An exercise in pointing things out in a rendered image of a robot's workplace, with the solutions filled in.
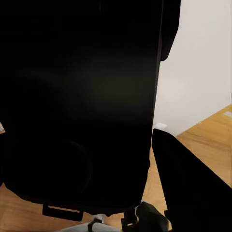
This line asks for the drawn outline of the camera tripod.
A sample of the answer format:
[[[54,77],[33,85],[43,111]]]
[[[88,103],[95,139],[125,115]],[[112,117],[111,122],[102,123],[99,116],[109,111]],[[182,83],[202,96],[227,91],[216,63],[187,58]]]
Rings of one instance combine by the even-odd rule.
[[[56,232],[173,232],[169,230],[168,210],[162,215],[142,197],[141,205],[124,212],[121,218],[122,230],[105,225],[105,214],[93,215],[90,223],[65,228]]]

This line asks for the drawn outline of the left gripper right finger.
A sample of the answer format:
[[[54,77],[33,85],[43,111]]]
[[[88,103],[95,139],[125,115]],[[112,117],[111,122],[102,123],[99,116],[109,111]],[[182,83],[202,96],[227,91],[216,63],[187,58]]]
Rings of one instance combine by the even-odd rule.
[[[232,232],[232,188],[166,131],[152,148],[173,232]]]

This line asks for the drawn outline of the digital camera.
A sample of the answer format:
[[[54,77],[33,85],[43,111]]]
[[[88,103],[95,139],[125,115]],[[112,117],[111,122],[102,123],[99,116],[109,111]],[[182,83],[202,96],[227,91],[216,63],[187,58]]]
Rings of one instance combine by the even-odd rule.
[[[181,0],[0,0],[1,178],[43,215],[142,203]],[[49,208],[48,206],[80,211]]]

